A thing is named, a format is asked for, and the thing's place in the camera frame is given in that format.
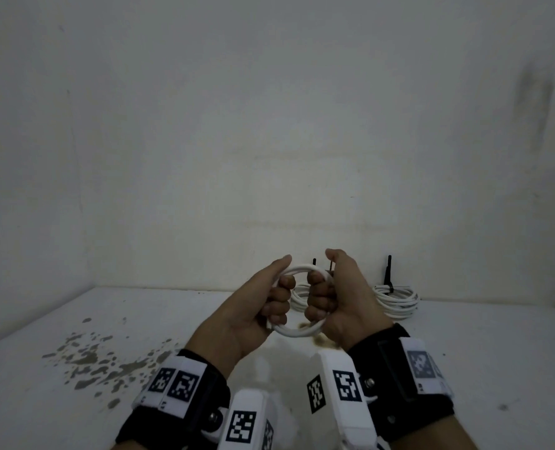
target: person's right hand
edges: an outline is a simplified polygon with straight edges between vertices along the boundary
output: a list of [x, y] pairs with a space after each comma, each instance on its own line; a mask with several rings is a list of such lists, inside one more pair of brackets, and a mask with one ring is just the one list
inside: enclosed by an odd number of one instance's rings
[[355, 260], [341, 249], [326, 249], [325, 255], [336, 265], [334, 282], [328, 284], [320, 273], [309, 272], [309, 307], [304, 316], [311, 321], [324, 318], [323, 333], [344, 350], [392, 327]]

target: white cable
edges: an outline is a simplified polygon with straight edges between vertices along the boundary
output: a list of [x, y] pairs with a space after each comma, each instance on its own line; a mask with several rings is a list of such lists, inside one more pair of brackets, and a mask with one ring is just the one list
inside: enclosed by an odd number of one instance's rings
[[409, 286], [393, 286], [394, 292], [390, 293], [390, 287], [386, 284], [373, 287], [373, 292], [378, 303], [384, 308], [384, 314], [393, 319], [406, 319], [417, 309], [421, 300]]
[[[280, 277], [283, 275], [295, 275], [296, 273], [304, 273], [304, 272], [312, 272], [312, 271], [321, 273], [321, 276], [323, 276], [323, 279], [325, 279], [328, 283], [332, 282], [332, 277], [328, 272], [326, 272], [322, 268], [319, 268], [316, 265], [312, 265], [309, 263], [289, 266], [283, 272], [280, 273]], [[301, 284], [299, 291], [296, 291], [296, 292], [292, 291], [290, 295], [290, 306], [294, 309], [298, 308], [296, 309], [297, 311], [299, 311], [300, 309], [304, 311], [307, 308], [306, 297], [309, 296], [310, 286], [308, 284], [306, 284], [306, 286], [307, 287], [304, 287], [304, 285]], [[275, 330], [280, 335], [283, 335], [288, 338], [304, 338], [304, 337], [309, 337], [309, 336], [316, 335], [317, 333], [320, 333], [321, 327], [323, 326], [324, 322], [325, 322], [325, 319], [322, 319], [317, 322], [311, 323], [311, 326], [309, 327], [298, 329], [298, 328], [288, 328], [285, 325], [281, 325], [281, 324], [273, 325], [271, 322], [267, 321], [267, 328]]]

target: table surface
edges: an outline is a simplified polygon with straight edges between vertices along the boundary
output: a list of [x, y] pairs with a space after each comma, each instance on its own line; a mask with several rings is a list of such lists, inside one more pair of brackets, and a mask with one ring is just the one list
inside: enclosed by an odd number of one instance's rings
[[[0, 449], [108, 449], [163, 357], [227, 293], [98, 287], [0, 341]], [[304, 321], [297, 312], [289, 326]], [[555, 310], [421, 302], [404, 321], [483, 449], [555, 449]], [[277, 449], [311, 448], [305, 363], [323, 345], [274, 333], [229, 378], [276, 401]]]

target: person's left hand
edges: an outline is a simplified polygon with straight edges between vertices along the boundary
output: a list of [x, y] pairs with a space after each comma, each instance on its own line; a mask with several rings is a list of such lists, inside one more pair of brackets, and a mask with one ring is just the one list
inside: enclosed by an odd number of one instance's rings
[[283, 276], [277, 287], [272, 286], [291, 261], [292, 256], [284, 256], [252, 276], [200, 324], [185, 348], [206, 358], [228, 378], [236, 363], [271, 333], [267, 319], [285, 325], [296, 281], [293, 276]]

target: hand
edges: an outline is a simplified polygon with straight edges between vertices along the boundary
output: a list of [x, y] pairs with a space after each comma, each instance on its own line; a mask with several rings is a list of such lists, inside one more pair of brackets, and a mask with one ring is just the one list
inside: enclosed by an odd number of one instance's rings
[[273, 283], [291, 261], [292, 256], [284, 256], [257, 272], [200, 324], [185, 348], [206, 358], [228, 378], [236, 364], [271, 333], [267, 319], [286, 324], [296, 280], [283, 276], [277, 287]]
[[325, 255], [336, 265], [334, 282], [328, 284], [318, 272], [309, 272], [309, 307], [304, 316], [311, 321], [324, 318], [323, 333], [344, 350], [394, 325], [355, 260], [341, 249], [326, 249]]

